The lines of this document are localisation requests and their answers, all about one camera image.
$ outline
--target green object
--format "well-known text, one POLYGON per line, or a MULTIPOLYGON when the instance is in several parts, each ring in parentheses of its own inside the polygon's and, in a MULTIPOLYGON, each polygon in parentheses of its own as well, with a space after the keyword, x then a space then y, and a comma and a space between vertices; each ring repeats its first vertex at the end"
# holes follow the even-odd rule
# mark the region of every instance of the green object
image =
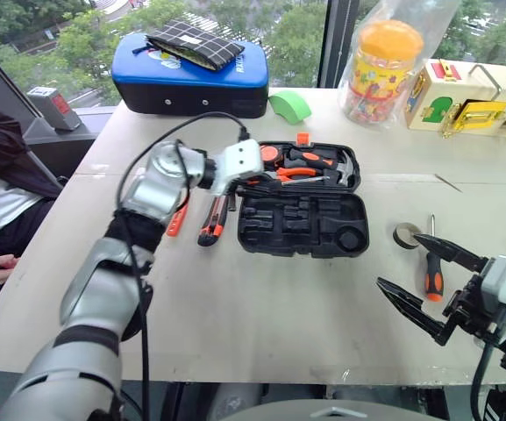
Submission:
POLYGON ((296 125, 311 115, 311 108, 299 94, 293 90, 284 90, 268 98, 272 109, 291 125, 296 125))
POLYGON ((430 116, 424 117, 422 121, 426 123, 441 123, 444 119, 444 115, 451 106, 452 99, 448 96, 441 96, 440 98, 434 99, 430 104, 430 116))

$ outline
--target orange lid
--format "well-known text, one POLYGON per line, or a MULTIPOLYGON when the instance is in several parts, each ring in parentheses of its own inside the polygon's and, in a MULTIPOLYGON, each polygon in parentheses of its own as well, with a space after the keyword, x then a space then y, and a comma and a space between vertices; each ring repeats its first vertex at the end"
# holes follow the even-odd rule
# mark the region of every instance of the orange lid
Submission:
POLYGON ((411 60, 422 51, 422 36, 400 20, 380 20, 360 32, 360 49, 386 60, 411 60))

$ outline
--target wire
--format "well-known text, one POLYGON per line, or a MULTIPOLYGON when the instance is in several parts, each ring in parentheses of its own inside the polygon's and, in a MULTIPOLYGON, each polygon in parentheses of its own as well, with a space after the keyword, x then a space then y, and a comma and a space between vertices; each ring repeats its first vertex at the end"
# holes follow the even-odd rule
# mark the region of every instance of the wire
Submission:
POLYGON ((186 196, 184 197, 184 200, 182 201, 182 203, 176 208, 177 211, 179 211, 184 206, 186 206, 190 200, 190 177, 189 177, 189 171, 186 169, 186 164, 184 163, 184 159, 182 158, 181 145, 184 145, 184 144, 179 139, 177 139, 175 141, 175 152, 176 152, 177 158, 179 159, 179 162, 181 163, 182 173, 184 174, 184 184, 185 184, 184 187, 186 187, 186 196))
POLYGON ((482 421, 481 412, 479 411, 479 391, 481 390, 482 378, 487 370, 493 349, 494 346, 492 344, 485 343, 481 360, 474 371, 473 383, 471 385, 471 413, 473 414, 474 421, 482 421))
POLYGON ((204 114, 200 114, 198 116, 195 116, 193 118, 190 118, 190 119, 186 120, 183 123, 180 123, 179 125, 176 125, 171 130, 169 130, 169 131, 165 132, 164 134, 162 134, 151 145, 149 145, 148 147, 146 147, 146 149, 144 149, 138 156, 136 156, 133 159, 133 161, 130 163, 130 165, 128 166, 128 168, 125 170, 124 174, 122 175, 122 178, 120 179, 120 183, 119 183, 117 191, 116 191, 116 207, 117 207, 117 210, 119 210, 119 209, 122 208, 122 191, 124 190, 124 185, 126 183, 126 180, 128 179, 128 176, 130 175, 130 172, 132 171, 132 168, 134 168, 136 166, 136 164, 138 163, 138 161, 141 160, 144 157, 144 155, 146 155, 146 153, 148 153, 149 151, 151 151, 151 149, 155 145, 157 145, 162 140, 166 139, 168 136, 170 136, 174 132, 178 132, 183 127, 186 127, 187 125, 190 125, 190 124, 194 123, 195 121, 198 121, 198 120, 201 120, 201 119, 207 118, 207 117, 227 117, 227 118, 233 120, 235 123, 237 123, 239 125, 239 127, 242 129, 242 131, 246 132, 246 126, 241 122, 241 120, 239 120, 238 118, 236 118, 232 114, 229 114, 227 112, 222 112, 222 111, 205 112, 204 114))
POLYGON ((149 341, 147 337, 147 316, 146 309, 144 309, 144 282, 141 279, 139 272, 138 262, 136 261, 136 253, 133 251, 133 238, 128 227, 128 222, 122 211, 117 213, 118 220, 121 222, 122 230, 124 231, 125 243, 128 247, 130 254, 130 261, 132 263, 132 272, 136 278, 138 285, 139 296, 139 318, 141 323, 141 407, 142 407, 142 420, 149 421, 149 341))
POLYGON ((139 407, 139 405, 136 402, 136 400, 133 397, 131 397, 128 394, 128 392, 126 392, 124 389, 120 390, 120 395, 126 400, 126 402, 128 402, 133 407, 133 409, 135 409, 136 412, 138 412, 139 419, 143 420, 144 419, 144 413, 141 410, 141 408, 139 407))
MULTIPOLYGON (((120 221, 120 225, 122 226, 122 231, 124 234, 124 240, 126 243, 126 246, 128 248, 128 253, 130 254, 130 261, 132 264, 132 272, 133 276, 136 279, 136 284, 138 286, 138 295, 139 295, 139 317, 140 317, 140 323, 141 323, 141 417, 143 421, 149 421, 150 420, 150 410, 149 410, 149 340, 148 340, 148 332, 147 332, 147 316, 146 316, 146 310, 144 309, 144 296, 145 296, 145 288, 144 288, 144 282, 141 279, 141 272, 138 267, 138 262, 136 261, 136 254, 133 251, 133 237, 132 233, 130 232, 130 227, 128 226, 128 221, 126 219, 126 216, 124 214, 124 207, 122 206, 122 192, 124 190, 124 186, 126 183, 126 180, 128 179, 128 176, 130 175, 130 172, 132 169, 136 166, 139 160, 144 157, 155 145, 157 145, 162 140, 166 139, 168 136, 173 134, 174 132, 177 132, 181 130, 183 127, 190 125, 194 123, 195 121, 201 120, 203 118, 207 117, 226 117, 231 120, 233 120, 235 123, 237 123, 240 127, 239 131, 239 140, 241 139, 248 139, 248 131, 246 130, 246 126, 241 123, 241 121, 233 116, 232 114, 222 112, 222 111, 211 111, 211 112, 205 112, 204 114, 200 114, 198 116, 195 116, 193 118, 190 118, 186 120, 185 122, 173 127, 172 129, 168 130, 167 132, 163 133, 157 140, 155 140, 151 145, 146 147, 136 158, 133 159, 133 161, 130 163, 128 168, 125 170, 125 172, 122 174, 122 178, 120 179, 120 183, 118 184, 118 188, 116 191, 116 215, 118 217, 118 220, 120 221)), ((181 209, 183 206, 185 206, 190 199, 190 177, 189 173, 187 171, 186 165, 184 163, 184 159, 182 158, 181 150, 180 150, 180 144, 182 142, 177 139, 175 142, 175 152, 177 154, 178 159, 180 160, 182 172, 184 174, 184 181, 186 185, 186 196, 182 203, 177 207, 177 210, 181 209)))

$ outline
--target green sponge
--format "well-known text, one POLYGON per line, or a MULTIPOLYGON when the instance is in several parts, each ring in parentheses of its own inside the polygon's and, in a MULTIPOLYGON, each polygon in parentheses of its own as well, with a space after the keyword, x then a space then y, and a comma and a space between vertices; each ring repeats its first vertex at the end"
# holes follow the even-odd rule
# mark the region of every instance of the green sponge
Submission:
POLYGON ((311 115, 311 109, 303 98, 293 90, 283 90, 268 98, 276 114, 280 114, 291 125, 311 115))

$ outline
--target plastic jar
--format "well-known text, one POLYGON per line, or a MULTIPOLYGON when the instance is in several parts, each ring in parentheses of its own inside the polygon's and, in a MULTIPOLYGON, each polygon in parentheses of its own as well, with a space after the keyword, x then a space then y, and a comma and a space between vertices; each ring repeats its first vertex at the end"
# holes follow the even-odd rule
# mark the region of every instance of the plastic jar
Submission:
POLYGON ((352 66, 340 83, 339 102, 358 123, 385 121, 407 88, 424 42, 418 31, 399 20, 381 20, 360 31, 352 66))

